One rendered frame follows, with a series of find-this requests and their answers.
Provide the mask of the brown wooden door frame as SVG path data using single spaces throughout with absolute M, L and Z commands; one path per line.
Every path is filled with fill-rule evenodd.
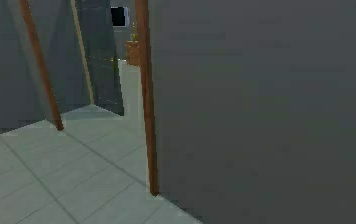
M 44 91 L 47 104 L 50 107 L 51 119 L 55 122 L 56 129 L 64 129 L 59 107 L 56 102 L 53 87 L 49 78 L 48 67 L 46 65 L 43 51 L 38 37 L 35 22 L 30 9 L 28 0 L 17 0 L 23 21 L 25 23 L 26 33 L 30 41 L 31 51 L 34 55 L 36 67 L 39 70 L 41 85 L 40 89 Z M 153 196 L 159 194 L 157 150 L 156 150 L 156 132 L 155 132 L 155 113 L 153 96 L 153 79 L 151 63 L 150 29 L 149 29 L 149 11 L 148 0 L 135 0 L 136 20 L 139 43 L 140 71 L 143 97 L 143 111 L 145 134 L 147 144 L 147 164 L 149 174 L 149 188 Z

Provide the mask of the brown wooden cabinet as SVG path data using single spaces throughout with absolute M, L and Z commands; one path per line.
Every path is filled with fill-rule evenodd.
M 129 65 L 140 66 L 139 43 L 137 41 L 127 41 L 126 61 Z

